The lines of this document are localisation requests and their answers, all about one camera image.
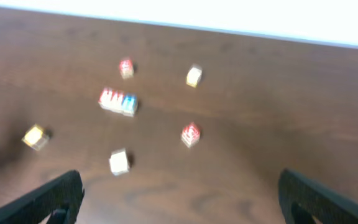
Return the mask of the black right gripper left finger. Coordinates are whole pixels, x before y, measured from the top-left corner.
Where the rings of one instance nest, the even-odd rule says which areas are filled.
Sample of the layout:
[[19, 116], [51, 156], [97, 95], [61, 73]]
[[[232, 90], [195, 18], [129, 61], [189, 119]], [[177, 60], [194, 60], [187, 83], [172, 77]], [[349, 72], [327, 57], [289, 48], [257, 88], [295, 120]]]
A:
[[80, 173], [70, 170], [0, 208], [0, 223], [76, 223], [85, 195]]

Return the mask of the red letter A block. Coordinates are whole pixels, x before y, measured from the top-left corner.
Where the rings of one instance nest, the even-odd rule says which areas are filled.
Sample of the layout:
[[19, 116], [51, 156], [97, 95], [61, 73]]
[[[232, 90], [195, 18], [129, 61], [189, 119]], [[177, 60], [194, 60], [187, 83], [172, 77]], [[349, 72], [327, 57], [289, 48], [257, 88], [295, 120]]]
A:
[[103, 109], [110, 110], [111, 109], [111, 98], [113, 94], [113, 89], [104, 88], [99, 97], [99, 105]]

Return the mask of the blue number 2 block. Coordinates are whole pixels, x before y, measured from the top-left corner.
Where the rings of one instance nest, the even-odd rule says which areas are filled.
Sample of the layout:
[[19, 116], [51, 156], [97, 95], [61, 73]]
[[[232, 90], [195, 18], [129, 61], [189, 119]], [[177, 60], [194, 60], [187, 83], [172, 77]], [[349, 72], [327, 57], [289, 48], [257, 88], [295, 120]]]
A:
[[135, 95], [126, 95], [122, 102], [122, 113], [126, 116], [134, 116], [138, 102]]

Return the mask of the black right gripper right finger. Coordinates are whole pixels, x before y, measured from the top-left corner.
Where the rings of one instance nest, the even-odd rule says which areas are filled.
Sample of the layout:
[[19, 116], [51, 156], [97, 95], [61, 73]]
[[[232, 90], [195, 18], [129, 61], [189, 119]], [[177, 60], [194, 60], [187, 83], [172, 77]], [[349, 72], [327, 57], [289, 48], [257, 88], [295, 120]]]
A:
[[299, 172], [285, 169], [278, 201], [286, 224], [358, 223], [358, 204]]

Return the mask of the red letter I block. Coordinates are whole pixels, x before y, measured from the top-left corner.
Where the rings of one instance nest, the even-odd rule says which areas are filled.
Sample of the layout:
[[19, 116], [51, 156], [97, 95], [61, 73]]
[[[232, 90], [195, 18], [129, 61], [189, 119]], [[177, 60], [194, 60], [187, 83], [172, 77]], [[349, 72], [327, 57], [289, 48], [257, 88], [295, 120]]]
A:
[[111, 97], [111, 109], [117, 113], [122, 113], [122, 102], [124, 93], [122, 91], [113, 91]]

